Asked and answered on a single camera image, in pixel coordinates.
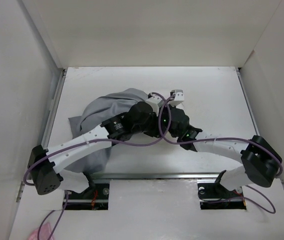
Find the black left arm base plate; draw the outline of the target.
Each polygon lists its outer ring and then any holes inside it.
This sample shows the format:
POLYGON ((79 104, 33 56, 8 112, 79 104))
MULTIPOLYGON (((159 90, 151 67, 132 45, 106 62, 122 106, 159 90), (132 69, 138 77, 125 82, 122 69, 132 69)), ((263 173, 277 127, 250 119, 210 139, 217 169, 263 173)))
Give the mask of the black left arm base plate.
POLYGON ((87 180, 87 188, 80 193, 68 191, 69 198, 66 201, 64 196, 63 204, 66 204, 66 210, 69 211, 105 211, 109 207, 110 181, 97 180, 89 174, 84 174, 87 180))

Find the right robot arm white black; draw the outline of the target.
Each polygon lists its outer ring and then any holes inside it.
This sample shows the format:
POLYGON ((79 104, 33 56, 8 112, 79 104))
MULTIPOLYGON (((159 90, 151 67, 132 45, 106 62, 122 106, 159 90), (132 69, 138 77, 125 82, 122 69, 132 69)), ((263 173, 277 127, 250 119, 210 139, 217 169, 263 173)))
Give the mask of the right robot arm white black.
POLYGON ((176 138, 176 145, 187 151, 219 155, 239 162, 233 170, 223 170, 213 184, 206 189, 217 198, 227 198, 231 192, 245 185, 271 186, 282 173, 282 159, 261 136, 251 139, 217 137, 195 128, 189 123, 184 110, 165 107, 159 114, 162 130, 168 130, 176 138))

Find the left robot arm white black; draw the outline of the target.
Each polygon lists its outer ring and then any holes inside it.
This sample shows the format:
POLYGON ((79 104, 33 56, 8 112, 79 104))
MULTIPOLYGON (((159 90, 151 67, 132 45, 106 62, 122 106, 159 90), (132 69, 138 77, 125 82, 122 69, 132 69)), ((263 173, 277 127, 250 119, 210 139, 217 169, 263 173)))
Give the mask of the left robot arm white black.
POLYGON ((30 154, 25 178, 30 177, 37 194, 47 195, 55 191, 64 178, 61 171, 96 151, 108 149, 116 144, 130 145, 133 135, 152 130, 157 126, 156 119, 160 107, 140 101, 128 112, 111 117, 87 133, 53 148, 42 145, 34 147, 30 154))

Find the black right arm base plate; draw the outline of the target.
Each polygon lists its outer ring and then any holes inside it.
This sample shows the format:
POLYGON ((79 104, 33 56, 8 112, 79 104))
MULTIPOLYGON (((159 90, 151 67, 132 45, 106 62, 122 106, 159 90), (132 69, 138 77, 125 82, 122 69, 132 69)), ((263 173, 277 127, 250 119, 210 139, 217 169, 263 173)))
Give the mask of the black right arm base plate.
POLYGON ((222 171, 214 182, 197 184, 201 210, 246 210, 242 188, 227 190, 220 184, 225 172, 222 171))

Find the grey pillowcase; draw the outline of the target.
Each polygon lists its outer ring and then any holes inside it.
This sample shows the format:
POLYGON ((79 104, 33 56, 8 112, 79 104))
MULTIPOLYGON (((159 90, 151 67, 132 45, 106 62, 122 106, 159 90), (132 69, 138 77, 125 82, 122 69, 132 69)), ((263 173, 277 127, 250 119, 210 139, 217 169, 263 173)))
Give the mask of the grey pillowcase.
MULTIPOLYGON (((148 94, 142 90, 129 88, 121 92, 101 96, 88 104, 81 116, 69 118, 73 138, 77 138, 103 121, 128 110, 138 102, 148 99, 148 94)), ((111 148, 101 149, 85 156, 71 165, 66 170, 75 173, 93 174, 103 171, 111 155, 111 148)))

